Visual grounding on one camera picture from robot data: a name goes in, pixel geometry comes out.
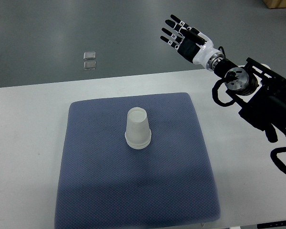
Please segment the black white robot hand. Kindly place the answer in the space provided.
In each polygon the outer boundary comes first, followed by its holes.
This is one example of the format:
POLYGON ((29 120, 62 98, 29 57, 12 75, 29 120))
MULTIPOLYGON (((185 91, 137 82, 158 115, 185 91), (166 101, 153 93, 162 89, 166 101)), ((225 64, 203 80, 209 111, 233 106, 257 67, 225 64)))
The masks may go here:
POLYGON ((213 42, 198 29, 189 26, 173 14, 165 23, 174 32, 162 28, 165 36, 161 36, 160 39, 174 48, 190 63, 201 65, 205 69, 213 71, 217 63, 224 59, 225 55, 214 48, 213 42))

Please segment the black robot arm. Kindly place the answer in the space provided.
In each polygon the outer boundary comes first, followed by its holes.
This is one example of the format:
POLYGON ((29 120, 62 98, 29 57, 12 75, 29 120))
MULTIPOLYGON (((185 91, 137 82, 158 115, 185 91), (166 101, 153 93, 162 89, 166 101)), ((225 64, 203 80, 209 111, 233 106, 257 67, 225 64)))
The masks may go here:
POLYGON ((212 88, 212 98, 221 107, 237 103, 239 115, 253 127, 264 131, 269 142, 277 141, 276 130, 286 136, 286 79, 247 58, 238 67, 223 56, 215 54, 206 67, 220 77, 212 88))

